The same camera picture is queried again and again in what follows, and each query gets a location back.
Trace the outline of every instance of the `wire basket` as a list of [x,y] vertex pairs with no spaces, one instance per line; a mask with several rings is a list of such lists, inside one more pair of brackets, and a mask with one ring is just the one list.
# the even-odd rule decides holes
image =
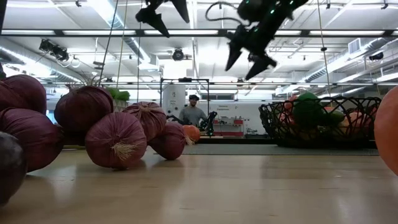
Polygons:
[[365,147],[374,139],[380,98],[325,97],[259,107],[262,125],[278,146]]

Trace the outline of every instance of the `wooden floor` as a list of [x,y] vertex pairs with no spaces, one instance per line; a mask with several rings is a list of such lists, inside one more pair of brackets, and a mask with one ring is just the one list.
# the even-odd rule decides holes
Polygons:
[[135,169],[63,152],[30,173],[0,223],[398,223],[398,177],[379,157],[182,156]]

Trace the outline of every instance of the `security camera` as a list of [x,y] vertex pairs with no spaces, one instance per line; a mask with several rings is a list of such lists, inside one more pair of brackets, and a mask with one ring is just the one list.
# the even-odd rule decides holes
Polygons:
[[172,58],[174,61],[181,61],[184,59],[184,53],[182,52],[182,49],[177,48],[174,50],[174,53],[172,55]]

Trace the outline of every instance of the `white ceiling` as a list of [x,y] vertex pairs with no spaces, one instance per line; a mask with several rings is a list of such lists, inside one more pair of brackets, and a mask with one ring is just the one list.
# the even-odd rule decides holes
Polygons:
[[[49,0],[8,0],[9,7],[6,11],[4,21],[5,29],[108,29],[108,25],[97,14],[97,12],[87,5],[87,2],[81,1],[83,7],[74,6],[75,1],[68,0],[53,0],[55,4],[60,4],[61,7],[51,6]],[[135,19],[135,14],[141,8],[139,4],[141,1],[127,1],[127,19],[126,25],[129,29],[151,29],[147,24],[140,24]],[[209,22],[205,19],[205,11],[210,5],[209,0],[189,0],[197,4],[196,15],[197,18],[192,18],[193,24],[186,24],[181,19],[171,3],[165,3],[160,6],[157,13],[162,13],[162,18],[165,25],[169,29],[189,29],[193,26],[196,29],[234,29],[237,25],[235,22],[225,21],[223,24],[218,22]],[[233,0],[229,2],[239,3],[240,1]],[[297,9],[294,12],[294,21],[289,21],[283,26],[284,29],[319,29],[319,17],[316,9],[316,2],[310,0],[306,6]],[[349,2],[354,3],[351,7],[340,14],[341,9],[335,7],[344,7]],[[398,0],[388,0],[390,7],[381,10],[380,7],[383,1],[378,0],[339,0],[338,2],[331,0],[333,8],[326,10],[326,6],[321,5],[321,19],[324,29],[396,29],[398,27],[397,13]],[[120,0],[118,7],[118,14],[124,18],[126,10],[126,1]],[[188,10],[192,12],[193,8],[188,5]],[[224,16],[237,17],[236,11],[230,7],[224,7],[222,10],[214,7],[211,10],[210,17]],[[9,37],[9,39],[33,52],[41,54],[38,50],[41,38],[39,37]],[[354,38],[326,38],[324,43],[328,47],[326,52],[327,57],[338,54],[346,50],[347,43]],[[56,37],[50,38],[53,42],[62,47],[66,47],[68,52],[76,55],[82,64],[78,68],[71,68],[78,73],[91,73],[93,71],[93,61],[95,60],[95,39],[94,38],[71,38],[71,37]],[[304,47],[292,59],[287,56],[295,52],[297,43],[304,43]],[[99,38],[97,61],[102,61],[108,39]],[[145,37],[137,40],[142,48],[151,54],[167,55],[172,52],[174,48],[181,47],[184,53],[192,54],[192,38],[191,37]],[[251,64],[248,63],[248,53],[244,52],[232,69],[228,72],[224,71],[226,59],[228,57],[228,40],[223,37],[197,37],[194,42],[198,45],[197,65],[199,70],[199,77],[244,77]],[[121,52],[120,38],[112,38],[109,45],[109,54],[104,73],[109,76],[116,76],[118,74],[120,52]],[[259,77],[281,77],[291,78],[293,71],[309,71],[324,63],[323,54],[320,52],[322,41],[320,38],[300,39],[296,38],[276,38],[269,46],[270,56],[277,59],[281,66],[276,70],[268,70],[259,75]],[[126,44],[123,47],[123,56],[121,63],[120,75],[134,76],[137,75],[137,58],[129,59],[129,55],[134,55]],[[142,73],[141,75],[157,75],[150,73]]]

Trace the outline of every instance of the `ceiling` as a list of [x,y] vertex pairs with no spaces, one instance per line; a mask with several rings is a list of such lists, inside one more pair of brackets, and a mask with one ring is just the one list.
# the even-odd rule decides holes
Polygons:
[[[80,1],[82,7],[76,7],[75,1],[68,0],[8,0],[6,16],[4,19],[4,29],[109,29],[109,26],[97,11],[86,1]],[[119,1],[118,15],[124,20],[127,7],[126,27],[128,29],[152,29],[147,24],[136,21],[135,15],[141,8],[142,1]],[[213,1],[209,0],[188,0],[188,11],[191,23],[185,23],[169,2],[163,3],[157,13],[162,14],[162,19],[169,29],[235,29],[236,22],[217,21],[210,22],[205,19],[205,11]],[[228,2],[239,4],[239,0],[229,0]],[[387,0],[389,7],[382,10],[384,1],[377,0],[331,0],[331,8],[326,9],[326,1],[320,1],[320,18],[318,14],[317,1],[309,0],[306,5],[294,11],[294,21],[286,21],[281,28],[283,29],[319,29],[320,19],[322,29],[396,29],[398,21],[398,0]],[[237,13],[231,7],[219,9],[214,7],[209,17],[235,17]],[[3,37],[29,49],[33,53],[43,55],[39,50],[42,40],[40,37]],[[79,59],[80,66],[77,68],[75,60],[67,67],[80,75],[92,75],[95,71],[93,62],[102,61],[108,38],[98,39],[96,50],[96,39],[91,37],[51,37],[53,43],[68,49],[71,58],[75,56]],[[330,59],[340,52],[347,50],[348,43],[352,38],[324,38],[323,43],[328,48],[326,59]],[[248,53],[243,52],[242,56],[235,63],[231,70],[224,71],[228,58],[228,39],[224,37],[142,37],[136,38],[142,49],[148,54],[157,55],[160,65],[172,63],[171,53],[175,48],[182,48],[183,52],[191,56],[194,54],[198,70],[198,77],[210,78],[215,82],[236,81],[237,78],[245,77],[252,63],[247,60]],[[109,43],[108,54],[104,74],[107,77],[136,77],[150,75],[154,79],[159,79],[159,72],[148,72],[137,68],[137,56],[131,49],[124,44],[119,37],[113,37]],[[295,74],[306,74],[317,67],[325,64],[321,38],[276,38],[269,47],[269,55],[279,62],[276,69],[269,69],[258,75],[252,82],[263,81],[264,78],[275,78],[278,82],[297,82]],[[386,49],[385,62],[395,59],[395,49]],[[55,62],[54,58],[44,55],[45,58]],[[335,70],[335,73],[350,76],[358,73],[369,66],[384,62],[370,62],[364,64],[364,60],[357,58],[354,63]],[[173,66],[181,66],[188,69],[193,68],[192,60],[182,63],[174,63]]]

